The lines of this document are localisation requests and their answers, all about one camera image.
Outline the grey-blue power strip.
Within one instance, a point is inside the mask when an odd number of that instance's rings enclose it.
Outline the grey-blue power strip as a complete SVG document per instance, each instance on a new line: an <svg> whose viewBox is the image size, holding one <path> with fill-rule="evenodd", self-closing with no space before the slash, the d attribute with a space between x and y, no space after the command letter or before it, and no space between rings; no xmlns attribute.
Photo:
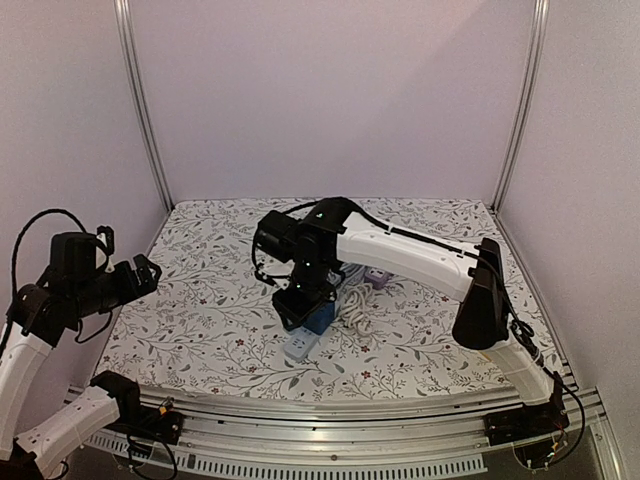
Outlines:
<svg viewBox="0 0 640 480"><path fill-rule="evenodd" d="M316 346L320 336L313 331L300 327L293 331L290 338L283 345L284 354L296 362L307 358L311 350Z"/></svg>

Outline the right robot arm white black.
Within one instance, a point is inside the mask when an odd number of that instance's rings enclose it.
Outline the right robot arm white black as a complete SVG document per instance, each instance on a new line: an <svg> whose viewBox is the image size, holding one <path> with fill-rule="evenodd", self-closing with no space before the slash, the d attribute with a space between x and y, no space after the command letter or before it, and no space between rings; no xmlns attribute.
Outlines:
<svg viewBox="0 0 640 480"><path fill-rule="evenodd" d="M300 219L289 211L270 211L254 235L258 249L292 265L287 286L272 296L286 329L302 326L333 301L336 288L328 276L345 263L408 278L458 302L453 338L484 354L515 387L525 406L516 421L524 435L537 436L554 422L565 388L560 374L545 367L532 330L514 312L495 241L469 244L429 237L379 220L343 197L308 206Z"/></svg>

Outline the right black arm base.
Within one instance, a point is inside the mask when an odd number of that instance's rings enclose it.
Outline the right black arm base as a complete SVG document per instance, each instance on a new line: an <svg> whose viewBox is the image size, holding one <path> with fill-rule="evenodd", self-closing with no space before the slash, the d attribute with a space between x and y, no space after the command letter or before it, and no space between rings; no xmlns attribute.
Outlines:
<svg viewBox="0 0 640 480"><path fill-rule="evenodd" d="M570 421L563 403L547 402L489 413L483 424L489 444L496 446L566 429Z"/></svg>

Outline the blue cube socket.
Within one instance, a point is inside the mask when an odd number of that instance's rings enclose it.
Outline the blue cube socket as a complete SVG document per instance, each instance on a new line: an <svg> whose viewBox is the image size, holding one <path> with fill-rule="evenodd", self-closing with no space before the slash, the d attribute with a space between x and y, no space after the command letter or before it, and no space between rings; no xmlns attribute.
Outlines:
<svg viewBox="0 0 640 480"><path fill-rule="evenodd" d="M328 303L314 312L302 325L315 335L322 336L336 318L335 303Z"/></svg>

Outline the purple power strip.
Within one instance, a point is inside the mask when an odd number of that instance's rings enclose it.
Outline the purple power strip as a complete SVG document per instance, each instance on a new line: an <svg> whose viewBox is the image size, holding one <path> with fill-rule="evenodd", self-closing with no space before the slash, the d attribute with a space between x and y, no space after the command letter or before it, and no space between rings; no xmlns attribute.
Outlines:
<svg viewBox="0 0 640 480"><path fill-rule="evenodd" d="M369 267L364 272L364 282L371 285L374 290L381 290L392 278L392 274L385 270Z"/></svg>

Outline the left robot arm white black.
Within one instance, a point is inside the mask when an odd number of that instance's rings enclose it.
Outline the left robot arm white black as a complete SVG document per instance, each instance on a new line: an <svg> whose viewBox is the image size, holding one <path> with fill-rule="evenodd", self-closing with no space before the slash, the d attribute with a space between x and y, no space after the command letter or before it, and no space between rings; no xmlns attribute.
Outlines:
<svg viewBox="0 0 640 480"><path fill-rule="evenodd" d="M35 376L67 330L80 333L85 318L112 315L157 289L162 270L145 255L114 264L114 232L83 225L51 239L49 263L39 279L11 287L1 334L1 476L60 479L65 458L98 430L112 425L151 437L148 412L136 382L107 371L74 402L19 433L19 414Z"/></svg>

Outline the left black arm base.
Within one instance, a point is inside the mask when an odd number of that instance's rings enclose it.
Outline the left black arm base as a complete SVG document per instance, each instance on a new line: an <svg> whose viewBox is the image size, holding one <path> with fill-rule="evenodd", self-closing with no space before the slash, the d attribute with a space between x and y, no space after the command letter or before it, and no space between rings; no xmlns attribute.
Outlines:
<svg viewBox="0 0 640 480"><path fill-rule="evenodd" d="M139 412L128 420L121 420L106 426L107 430L146 440L155 440L175 446L181 437L185 416L175 409L175 399L165 397L158 405L141 405Z"/></svg>

